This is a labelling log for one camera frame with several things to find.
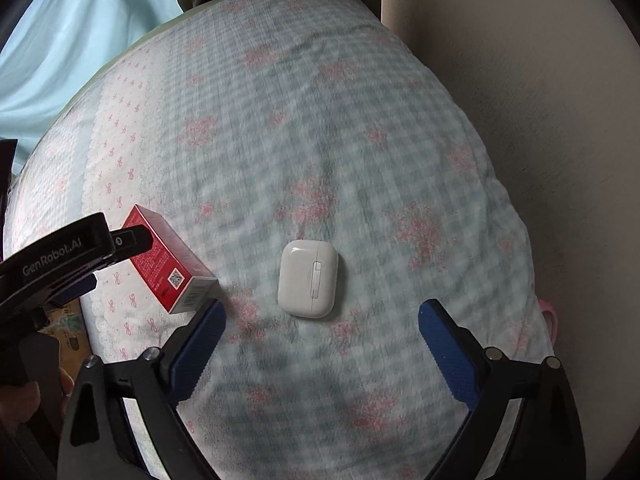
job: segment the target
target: red and white box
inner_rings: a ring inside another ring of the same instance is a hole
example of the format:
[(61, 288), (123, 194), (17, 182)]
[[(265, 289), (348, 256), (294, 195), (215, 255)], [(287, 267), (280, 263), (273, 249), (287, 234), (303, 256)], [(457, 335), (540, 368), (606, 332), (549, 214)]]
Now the red and white box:
[(133, 266), (169, 314), (198, 310), (217, 278), (191, 252), (162, 215), (135, 205), (123, 228), (144, 225), (154, 243), (131, 259)]

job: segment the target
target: qr code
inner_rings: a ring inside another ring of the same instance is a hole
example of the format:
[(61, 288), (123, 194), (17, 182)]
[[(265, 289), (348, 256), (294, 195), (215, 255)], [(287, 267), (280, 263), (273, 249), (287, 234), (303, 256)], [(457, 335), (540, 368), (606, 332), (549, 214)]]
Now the qr code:
[(180, 274), (180, 271), (178, 269), (174, 269), (171, 271), (171, 274), (169, 274), (169, 277), (167, 279), (169, 280), (169, 283), (171, 283), (171, 286), (175, 290), (178, 290), (178, 288), (184, 281), (184, 276)]

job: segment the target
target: white earbuds case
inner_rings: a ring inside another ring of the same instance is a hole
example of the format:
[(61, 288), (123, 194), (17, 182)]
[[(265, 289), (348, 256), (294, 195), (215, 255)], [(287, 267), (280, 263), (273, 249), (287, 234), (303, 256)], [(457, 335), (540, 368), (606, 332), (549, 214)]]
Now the white earbuds case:
[(324, 317), (334, 307), (337, 276), (334, 246), (294, 240), (282, 251), (278, 304), (293, 316)]

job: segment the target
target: pillow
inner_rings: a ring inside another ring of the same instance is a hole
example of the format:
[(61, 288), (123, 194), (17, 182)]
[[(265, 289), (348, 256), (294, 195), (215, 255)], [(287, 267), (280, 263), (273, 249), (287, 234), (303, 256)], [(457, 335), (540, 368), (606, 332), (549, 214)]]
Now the pillow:
[[(481, 140), (358, 0), (219, 0), (143, 39), (28, 160), (6, 251), (97, 211), (119, 228), (136, 203), (220, 279), (230, 321), (178, 412), (223, 478), (424, 478), (466, 415), (418, 332), (426, 299), (510, 358), (552, 353), (527, 232)], [(340, 254), (325, 319), (277, 304), (296, 238)], [(130, 262), (97, 277), (82, 307), (106, 361), (189, 319)], [(483, 474), (513, 420), (512, 406)]]

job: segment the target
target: blue gripper pad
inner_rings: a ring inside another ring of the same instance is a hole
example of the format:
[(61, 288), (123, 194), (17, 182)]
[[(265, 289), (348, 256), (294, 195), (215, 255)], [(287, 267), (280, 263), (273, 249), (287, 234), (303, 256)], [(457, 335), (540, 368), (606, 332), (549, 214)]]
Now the blue gripper pad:
[(425, 301), (418, 311), (418, 328), (422, 338), (427, 343), (438, 368), (447, 381), (447, 386), (453, 396), (464, 402), (469, 410), (474, 410), (478, 404), (478, 387), (476, 385), (476, 368), (465, 354), (462, 346), (456, 340), (452, 326), (437, 312), (437, 306)]
[(226, 328), (225, 307), (221, 301), (214, 300), (207, 308), (191, 336), (184, 343), (169, 371), (169, 404), (177, 406), (181, 400), (191, 397), (202, 371), (216, 349)]

